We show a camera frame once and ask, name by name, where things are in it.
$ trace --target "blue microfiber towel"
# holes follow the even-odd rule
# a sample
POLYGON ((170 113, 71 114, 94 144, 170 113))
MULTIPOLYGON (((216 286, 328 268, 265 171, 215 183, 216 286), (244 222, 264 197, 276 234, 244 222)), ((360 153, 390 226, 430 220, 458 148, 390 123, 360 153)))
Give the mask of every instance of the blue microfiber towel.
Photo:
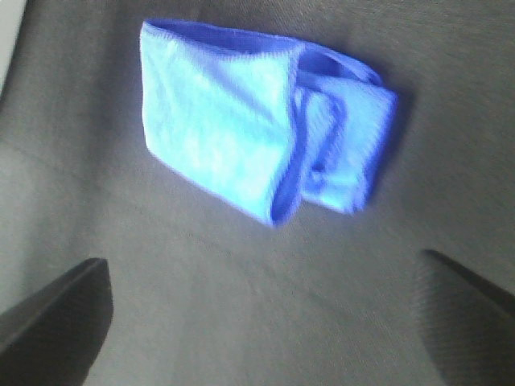
POLYGON ((150 152, 261 221, 301 197, 363 208, 396 97, 371 68, 284 36, 152 19, 141 32, 150 152))

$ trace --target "blue cloth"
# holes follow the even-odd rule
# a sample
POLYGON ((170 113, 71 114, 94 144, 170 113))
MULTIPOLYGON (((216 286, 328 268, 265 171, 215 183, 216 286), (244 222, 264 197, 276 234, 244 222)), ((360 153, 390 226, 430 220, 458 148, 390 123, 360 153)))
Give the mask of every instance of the blue cloth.
POLYGON ((141 32, 150 152, 268 225, 301 198, 363 208, 396 97, 320 45, 173 19, 141 32))

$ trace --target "fabric fold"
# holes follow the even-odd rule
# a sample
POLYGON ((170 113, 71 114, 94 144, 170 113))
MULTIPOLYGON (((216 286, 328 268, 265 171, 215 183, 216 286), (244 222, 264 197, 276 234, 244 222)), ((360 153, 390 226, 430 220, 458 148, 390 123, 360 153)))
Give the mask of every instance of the fabric fold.
POLYGON ((395 95, 371 68, 284 36, 173 19, 144 22, 149 151, 264 224, 301 198, 365 205, 395 95))

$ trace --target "dark gray upholstery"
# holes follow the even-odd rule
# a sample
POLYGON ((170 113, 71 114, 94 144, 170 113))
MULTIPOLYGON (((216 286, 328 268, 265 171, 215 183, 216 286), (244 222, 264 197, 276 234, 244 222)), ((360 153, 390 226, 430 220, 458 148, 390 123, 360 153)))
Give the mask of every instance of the dark gray upholstery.
POLYGON ((413 316, 448 386, 513 386, 515 297, 448 257, 418 259, 413 316))
POLYGON ((0 312, 85 257, 114 318, 87 385, 438 385, 414 328, 435 248, 515 293, 514 1, 29 2, 0 101, 0 312), (146 151, 147 17, 311 39, 401 93, 367 210, 270 230, 146 151))
POLYGON ((0 314, 0 384, 81 386, 112 317, 107 261, 81 262, 0 314))

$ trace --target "fabric texture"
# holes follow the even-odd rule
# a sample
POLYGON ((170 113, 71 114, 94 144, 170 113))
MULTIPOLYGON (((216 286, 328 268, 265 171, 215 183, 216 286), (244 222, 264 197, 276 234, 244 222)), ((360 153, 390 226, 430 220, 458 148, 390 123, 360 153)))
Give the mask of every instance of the fabric texture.
POLYGON ((417 251, 515 294, 514 4, 28 2, 0 100, 0 312, 106 257, 114 319, 87 386, 443 386, 411 314, 417 251), (366 210, 303 202, 272 232, 151 157, 138 37, 153 17, 294 35, 378 70, 398 107, 366 210))
POLYGON ((436 251, 415 266, 413 316, 449 386, 513 386, 515 297, 436 251))
POLYGON ((314 43, 173 19, 141 33, 146 144, 268 225, 301 197, 365 205, 395 106, 363 63, 314 43))

